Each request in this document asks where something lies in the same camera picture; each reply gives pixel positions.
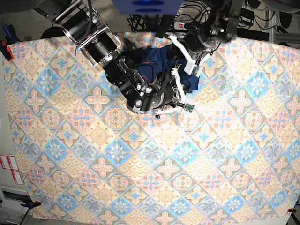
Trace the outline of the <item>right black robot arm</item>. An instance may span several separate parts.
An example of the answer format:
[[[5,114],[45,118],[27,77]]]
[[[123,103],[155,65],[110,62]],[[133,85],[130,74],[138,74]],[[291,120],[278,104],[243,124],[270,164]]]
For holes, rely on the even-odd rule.
[[[194,109],[180,82],[180,64],[163,73],[162,81],[157,78],[153,82],[147,81],[135,69],[133,61],[118,52],[120,40],[92,7],[91,1],[43,0],[34,10],[59,25],[92,66],[100,65],[105,70],[107,80],[119,88],[130,111],[145,114],[155,110],[159,117]]]

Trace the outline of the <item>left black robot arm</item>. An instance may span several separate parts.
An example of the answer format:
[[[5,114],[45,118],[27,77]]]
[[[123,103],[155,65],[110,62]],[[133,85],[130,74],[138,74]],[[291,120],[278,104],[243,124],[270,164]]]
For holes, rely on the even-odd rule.
[[[185,59],[184,71],[191,75],[204,61],[212,55],[221,44],[228,44],[237,37],[240,25],[251,27],[254,22],[254,12],[242,7],[241,0],[214,0],[205,2],[210,7],[207,19],[195,17],[189,23],[183,23],[180,29],[187,33],[179,36],[166,33],[166,38],[172,41],[167,50],[169,60]]]

